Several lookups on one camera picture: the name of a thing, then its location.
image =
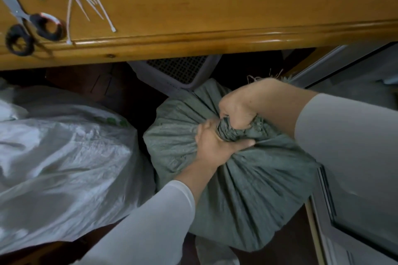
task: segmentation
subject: black scissor handle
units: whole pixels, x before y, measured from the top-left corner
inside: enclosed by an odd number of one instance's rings
[[[40,37],[50,41],[59,41],[62,39],[64,28],[61,21],[54,16],[46,13],[33,14],[30,15],[29,20],[36,27],[36,32]],[[53,33],[47,30],[46,24],[49,20],[53,21],[57,25],[57,29]]]
[[[22,50],[15,50],[14,46],[17,45],[19,38],[25,41],[25,47]],[[11,26],[6,33],[6,46],[7,49],[17,56],[29,56],[33,54],[35,46],[33,45],[34,39],[25,31],[22,25],[15,24]]]

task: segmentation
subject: white long sleeve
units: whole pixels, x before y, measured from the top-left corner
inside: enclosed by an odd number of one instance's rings
[[[301,111],[295,138],[347,192],[398,214],[398,112],[318,94]]]
[[[170,181],[75,264],[176,265],[194,217],[191,190],[182,182]]]

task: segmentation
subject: wooden desk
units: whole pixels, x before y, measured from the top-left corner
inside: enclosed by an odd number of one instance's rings
[[[30,57],[8,53],[0,69],[212,53],[332,46],[398,39],[397,0],[101,0],[117,28],[74,3],[73,46],[44,42]],[[66,19],[67,0],[20,0],[28,13]],[[0,36],[16,22],[0,2]]]

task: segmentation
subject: human hand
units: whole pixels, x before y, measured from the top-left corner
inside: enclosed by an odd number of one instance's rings
[[[196,160],[203,161],[212,167],[225,164],[232,154],[254,146],[254,139],[242,139],[237,142],[225,142],[216,133],[220,119],[208,119],[197,128],[195,141],[197,143]]]
[[[267,78],[240,87],[226,96],[218,104],[220,118],[229,116],[229,122],[234,129],[250,128],[251,121],[260,112],[261,104],[265,102],[264,94],[275,79]]]

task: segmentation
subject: dark floor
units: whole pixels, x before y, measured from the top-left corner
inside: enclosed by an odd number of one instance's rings
[[[241,53],[224,55],[211,77],[223,86],[236,89],[247,84],[247,76],[268,77],[277,75],[283,69],[289,70],[306,57],[310,49],[293,54],[293,57],[282,59],[280,51]],[[21,86],[46,84],[60,87],[87,96],[109,109],[124,116],[137,128],[140,138],[140,148],[147,154],[142,140],[142,134],[153,123],[156,108],[167,98],[162,93],[139,81],[127,63],[105,63],[96,65],[79,65],[72,67],[57,67],[49,69],[32,69],[24,71],[0,72],[9,82]],[[84,250],[96,243],[111,228],[104,227],[88,234],[80,240],[80,250],[77,258]],[[183,265],[198,264],[194,237],[189,235],[184,244]],[[317,264],[311,231],[302,207],[291,221],[276,233],[272,241],[262,250],[246,253],[234,249],[240,263],[257,265],[315,265]],[[57,261],[57,264],[69,264]]]

